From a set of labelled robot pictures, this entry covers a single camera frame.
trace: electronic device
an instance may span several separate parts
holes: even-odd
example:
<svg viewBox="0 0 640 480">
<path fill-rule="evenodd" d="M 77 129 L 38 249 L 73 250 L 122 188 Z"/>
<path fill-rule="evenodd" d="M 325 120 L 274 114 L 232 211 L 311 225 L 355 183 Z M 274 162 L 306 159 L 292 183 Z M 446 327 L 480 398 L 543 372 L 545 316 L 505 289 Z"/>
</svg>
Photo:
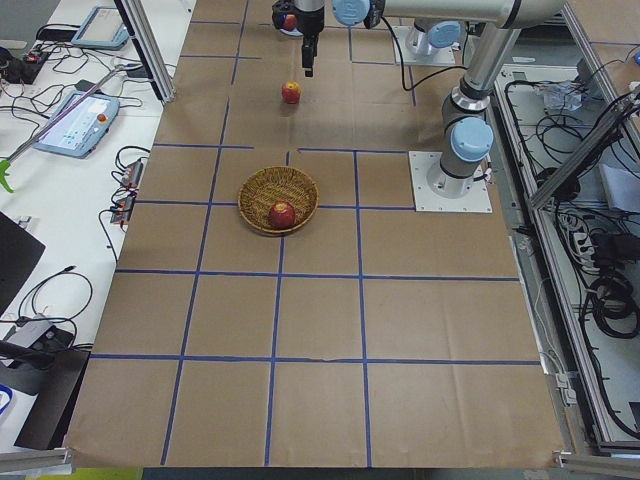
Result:
<svg viewBox="0 0 640 480">
<path fill-rule="evenodd" d="M 53 324 L 48 320 L 37 320 L 34 322 L 27 322 L 19 329 L 12 329 L 9 335 L 4 339 L 5 342 L 9 342 L 19 347 L 30 348 L 41 337 L 44 337 L 47 331 L 53 327 Z M 6 360 L 0 360 L 0 363 L 8 367 L 14 362 L 13 358 Z"/>
<path fill-rule="evenodd" d="M 93 7 L 71 39 L 76 47 L 118 50 L 129 40 L 129 32 L 115 7 Z"/>
<path fill-rule="evenodd" d="M 63 29 L 46 27 L 38 31 L 36 40 L 41 40 L 43 42 L 70 42 L 77 32 L 77 28 Z"/>
<path fill-rule="evenodd" d="M 125 198 L 117 200 L 117 207 L 113 207 L 111 212 L 111 223 L 119 224 L 121 227 L 129 224 L 131 215 L 133 214 L 133 206 L 136 203 L 136 195 L 130 193 Z"/>
<path fill-rule="evenodd" d="M 82 94 L 83 92 L 78 90 L 71 92 L 54 112 L 49 122 Z M 84 158 L 107 133 L 119 109 L 120 102 L 117 98 L 99 94 L 91 95 L 43 135 L 33 147 L 45 152 Z"/>
<path fill-rule="evenodd" d="M 0 77 L 9 83 L 31 85 L 50 55 L 34 50 L 24 55 L 21 60 L 15 58 L 6 48 L 0 47 Z"/>
<path fill-rule="evenodd" d="M 0 213 L 0 315 L 38 264 L 44 245 Z"/>
</svg>

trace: table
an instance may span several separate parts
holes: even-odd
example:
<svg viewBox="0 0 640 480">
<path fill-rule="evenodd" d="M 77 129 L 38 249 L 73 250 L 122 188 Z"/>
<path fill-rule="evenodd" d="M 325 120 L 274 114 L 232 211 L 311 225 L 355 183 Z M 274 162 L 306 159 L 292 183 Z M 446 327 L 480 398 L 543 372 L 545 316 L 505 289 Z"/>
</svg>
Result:
<svg viewBox="0 0 640 480">
<path fill-rule="evenodd" d="M 551 464 L 495 186 L 490 215 L 414 211 L 407 150 L 440 148 L 459 75 L 405 94 L 387 32 L 328 22 L 306 79 L 271 3 L 196 6 L 67 436 L 78 465 Z M 268 165 L 320 189 L 290 237 L 236 210 Z"/>
<path fill-rule="evenodd" d="M 191 17 L 184 2 L 174 0 L 154 0 L 143 2 L 166 63 L 175 65 L 178 61 L 182 41 Z M 93 4 L 82 0 L 62 0 L 50 19 L 50 23 L 80 24 Z M 127 58 L 137 58 L 135 49 L 129 42 L 116 54 Z M 109 64 L 113 57 L 97 54 Z M 64 67 L 73 68 L 73 62 Z M 46 64 L 36 83 L 25 87 L 25 92 L 37 92 L 57 83 L 75 83 L 79 79 L 97 81 L 107 70 L 96 60 L 77 74 L 63 75 L 52 71 Z M 107 84 L 105 93 L 115 93 L 119 80 Z M 18 86 L 8 88 L 9 93 L 20 92 Z M 105 299 L 111 284 L 115 264 L 112 254 L 106 248 L 106 238 L 102 232 L 97 214 L 107 208 L 109 198 L 116 184 L 110 177 L 115 153 L 124 145 L 139 145 L 149 148 L 153 144 L 156 128 L 163 112 L 161 103 L 147 84 L 126 84 L 124 95 L 134 95 L 143 100 L 142 108 L 121 109 L 110 131 L 97 149 L 86 159 L 78 160 L 56 156 L 36 150 L 29 150 L 10 168 L 9 181 L 16 193 L 0 192 L 0 209 L 8 216 L 31 215 L 36 219 L 32 234 L 46 245 L 45 253 L 16 297 L 7 313 L 16 311 L 17 302 L 37 282 L 68 265 L 77 265 L 77 270 L 89 277 L 94 286 L 94 297 L 89 308 L 77 318 L 79 327 L 78 343 L 93 342 L 100 322 Z M 6 97 L 0 97 L 0 104 L 6 104 Z M 32 126 L 24 121 L 9 121 L 8 113 L 2 113 L 0 122 L 0 154 L 6 155 L 22 143 Z M 123 159 L 138 158 L 137 153 L 125 153 Z M 124 233 L 111 228 L 110 235 L 115 249 L 120 250 Z M 86 292 L 77 289 L 77 283 L 56 281 L 47 287 L 41 296 L 42 305 L 48 305 L 49 315 L 70 315 L 81 304 Z M 0 333 L 8 330 L 0 326 Z M 35 398 L 16 392 L 10 409 L 0 419 L 0 452 L 16 450 L 13 447 L 18 432 L 33 405 Z"/>
</svg>

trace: white table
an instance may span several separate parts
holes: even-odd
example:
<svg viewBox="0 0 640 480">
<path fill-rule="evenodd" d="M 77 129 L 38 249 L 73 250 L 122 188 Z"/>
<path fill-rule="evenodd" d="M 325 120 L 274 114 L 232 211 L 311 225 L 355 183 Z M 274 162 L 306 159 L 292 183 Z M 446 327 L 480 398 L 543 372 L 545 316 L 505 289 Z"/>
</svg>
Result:
<svg viewBox="0 0 640 480">
<path fill-rule="evenodd" d="M 143 4 L 165 63 L 177 65 L 191 18 L 186 5 L 193 8 L 195 0 L 143 0 Z M 80 24 L 94 5 L 85 0 L 62 0 L 49 22 Z M 100 1 L 97 5 L 113 4 Z M 138 58 L 131 41 L 114 53 L 126 58 Z M 97 55 L 108 65 L 114 61 L 113 57 Z M 67 62 L 63 67 L 73 69 L 72 61 Z M 56 73 L 52 70 L 52 64 L 48 63 L 35 84 L 27 86 L 26 92 L 35 93 L 49 85 L 71 84 L 80 79 L 97 82 L 106 73 L 104 66 L 94 59 L 73 75 Z M 121 79 L 113 79 L 103 91 L 115 94 L 120 89 L 120 83 Z M 8 92 L 19 94 L 20 87 L 11 86 Z M 75 320 L 78 324 L 76 343 L 93 341 L 115 269 L 113 256 L 106 248 L 107 240 L 97 219 L 98 212 L 109 207 L 111 194 L 117 188 L 109 173 L 114 169 L 115 154 L 124 145 L 150 148 L 162 115 L 162 104 L 155 98 L 148 83 L 128 82 L 124 85 L 122 95 L 138 97 L 144 106 L 121 109 L 109 132 L 86 159 L 30 149 L 9 169 L 11 175 L 8 180 L 16 192 L 9 194 L 0 191 L 0 210 L 9 217 L 33 216 L 36 223 L 29 230 L 46 245 L 42 259 L 7 309 L 5 318 L 11 319 L 11 314 L 15 315 L 19 300 L 40 280 L 68 265 L 76 265 L 76 271 L 85 274 L 94 287 L 91 304 Z M 0 97 L 0 105 L 7 105 L 7 101 L 5 96 Z M 14 119 L 8 111 L 0 112 L 0 155 L 13 152 L 28 138 L 32 128 L 32 124 Z M 127 164 L 142 154 L 127 151 L 122 159 Z M 108 223 L 108 215 L 105 214 L 104 218 Z M 107 229 L 119 252 L 124 233 L 110 225 L 107 225 Z M 74 314 L 86 300 L 87 288 L 80 281 L 71 276 L 52 281 L 39 295 L 38 305 L 46 305 L 46 314 L 49 316 Z M 0 337 L 9 328 L 10 325 L 1 324 Z M 13 444 L 34 401 L 35 397 L 14 392 L 12 404 L 0 417 L 0 453 L 20 450 Z"/>
</svg>

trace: blue tape line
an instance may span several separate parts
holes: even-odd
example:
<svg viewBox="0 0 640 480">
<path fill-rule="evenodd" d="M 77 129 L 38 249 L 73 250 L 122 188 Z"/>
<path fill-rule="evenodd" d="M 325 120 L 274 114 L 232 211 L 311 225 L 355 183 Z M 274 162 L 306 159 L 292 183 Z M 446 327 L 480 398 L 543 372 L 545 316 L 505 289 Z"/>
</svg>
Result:
<svg viewBox="0 0 640 480">
<path fill-rule="evenodd" d="M 94 360 L 150 360 L 150 361 L 190 361 L 211 363 L 327 363 L 327 364 L 365 364 L 365 365 L 503 365 L 508 367 L 538 366 L 539 360 L 447 360 L 419 358 L 304 358 L 304 357 L 235 357 L 219 355 L 157 355 L 127 353 L 92 353 Z"/>
<path fill-rule="evenodd" d="M 0 392 L 4 393 L 7 396 L 7 401 L 4 403 L 4 405 L 0 404 L 0 415 L 2 415 L 11 404 L 11 400 L 13 399 L 13 390 L 0 384 Z"/>
<path fill-rule="evenodd" d="M 394 67 L 396 66 L 395 63 L 391 63 L 391 62 L 368 62 L 364 60 L 354 60 L 352 63 L 356 65 L 390 65 Z"/>
<path fill-rule="evenodd" d="M 284 268 L 285 237 L 280 238 L 280 258 L 278 260 L 278 281 L 276 283 L 276 299 L 273 311 L 273 334 L 271 337 L 271 368 L 269 370 L 269 403 L 267 404 L 267 427 L 264 443 L 264 466 L 271 461 L 271 429 L 273 425 L 273 397 L 276 384 L 276 355 L 278 350 L 278 324 L 280 322 L 280 295 L 282 292 L 282 270 Z"/>
<path fill-rule="evenodd" d="M 369 412 L 369 369 L 367 367 L 367 328 L 364 302 L 364 266 L 362 260 L 362 225 L 360 221 L 360 176 L 358 172 L 358 154 L 353 153 L 353 170 L 356 196 L 356 238 L 358 249 L 358 290 L 360 296 L 360 335 L 362 339 L 362 379 L 364 392 L 364 429 L 367 452 L 367 467 L 373 466 L 371 453 L 371 416 Z"/>
<path fill-rule="evenodd" d="M 236 60 L 233 64 L 233 73 L 231 74 L 231 85 L 236 81 L 236 73 L 238 71 L 238 63 L 240 60 L 240 45 L 242 44 L 242 37 L 244 35 L 244 28 L 247 23 L 247 12 L 249 11 L 249 0 L 245 0 L 244 14 L 242 16 L 242 23 L 240 24 L 240 36 L 238 37 L 238 47 L 236 48 Z"/>
<path fill-rule="evenodd" d="M 240 55 L 207 55 L 207 54 L 185 54 L 180 55 L 180 58 L 220 58 L 227 60 L 262 60 L 262 57 L 242 57 Z"/>
<path fill-rule="evenodd" d="M 351 27 L 348 28 L 349 31 L 349 61 L 353 62 L 353 40 L 351 38 Z"/>
<path fill-rule="evenodd" d="M 146 203 L 148 205 L 213 205 L 214 207 L 237 207 L 236 202 L 205 202 L 205 201 L 189 201 L 189 200 L 136 200 L 137 203 Z M 318 208 L 334 209 L 334 210 L 380 210 L 380 211 L 414 211 L 415 207 L 410 206 L 364 206 L 356 207 L 355 205 L 318 205 Z"/>
<path fill-rule="evenodd" d="M 135 269 L 135 268 L 118 268 L 116 273 L 129 274 L 155 274 L 155 275 L 210 275 L 210 276 L 227 276 L 227 277 L 282 277 L 282 278 L 344 278 L 358 279 L 358 274 L 341 274 L 341 273 L 275 273 L 275 272 L 224 272 L 224 271 L 207 271 L 207 270 L 153 270 L 153 269 Z M 363 274 L 364 280 L 394 280 L 394 281 L 413 281 L 413 282 L 519 282 L 518 277 L 446 277 L 438 275 L 368 275 Z"/>
<path fill-rule="evenodd" d="M 353 149 L 353 148 L 320 148 L 320 147 L 300 147 L 299 152 L 343 152 L 343 153 L 404 153 L 406 150 L 369 150 L 369 149 Z"/>
<path fill-rule="evenodd" d="M 224 143 L 224 135 L 227 128 L 228 119 L 229 119 L 229 99 L 227 99 L 227 105 L 225 107 L 225 112 L 224 112 L 224 120 L 222 123 L 222 131 L 220 132 L 220 145 Z M 213 201 L 213 194 L 216 189 L 216 181 L 218 179 L 218 169 L 220 167 L 221 156 L 222 156 L 222 148 L 219 148 L 218 154 L 216 156 L 216 165 L 213 172 L 213 178 L 211 180 L 211 188 L 209 190 L 209 205 L 207 206 L 207 213 L 204 218 L 204 228 L 202 229 L 202 239 L 200 240 L 200 251 L 198 252 L 198 262 L 196 264 L 197 266 L 196 266 L 195 276 L 193 279 L 193 289 L 191 290 L 191 298 L 189 299 L 189 309 L 187 311 L 187 318 L 184 326 L 184 332 L 182 335 L 182 346 L 180 349 L 180 358 L 178 360 L 178 371 L 176 374 L 176 381 L 173 389 L 173 397 L 171 398 L 171 409 L 169 411 L 169 420 L 167 421 L 167 430 L 165 432 L 164 445 L 162 447 L 162 457 L 160 459 L 160 465 L 166 464 L 167 456 L 169 454 L 169 443 L 171 442 L 171 433 L 173 431 L 173 421 L 175 417 L 176 405 L 178 402 L 178 391 L 180 390 L 180 379 L 182 378 L 182 367 L 184 365 L 184 355 L 187 349 L 189 329 L 191 327 L 191 318 L 193 315 L 196 293 L 198 291 L 198 282 L 200 280 L 200 269 L 202 268 L 202 259 L 204 257 L 204 249 L 207 243 L 207 233 L 209 230 L 209 223 L 211 220 L 211 211 L 213 209 L 213 207 L 210 204 Z"/>
<path fill-rule="evenodd" d="M 240 25 L 240 22 L 221 22 L 215 20 L 191 20 L 189 23 L 211 23 L 214 25 Z"/>
<path fill-rule="evenodd" d="M 255 147 L 250 145 L 214 145 L 205 143 L 154 143 L 154 147 L 180 147 L 180 148 L 222 148 L 235 150 L 253 150 Z"/>
</svg>

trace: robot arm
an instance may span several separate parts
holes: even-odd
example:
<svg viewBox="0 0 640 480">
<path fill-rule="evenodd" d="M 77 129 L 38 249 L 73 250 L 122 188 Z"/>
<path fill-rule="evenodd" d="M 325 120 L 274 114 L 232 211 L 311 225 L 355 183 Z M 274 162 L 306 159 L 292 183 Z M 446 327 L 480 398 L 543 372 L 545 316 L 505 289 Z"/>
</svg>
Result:
<svg viewBox="0 0 640 480">
<path fill-rule="evenodd" d="M 544 22 L 564 4 L 565 0 L 386 0 L 384 15 L 455 18 L 519 29 Z"/>
<path fill-rule="evenodd" d="M 408 18 L 450 18 L 495 24 L 500 29 L 538 25 L 562 9 L 565 0 L 333 0 L 333 14 L 347 26 L 364 22 L 373 28 L 382 15 Z M 284 17 L 293 14 L 303 34 L 302 66 L 313 76 L 318 38 L 324 29 L 325 0 L 278 0 L 273 23 L 282 28 Z"/>
</svg>

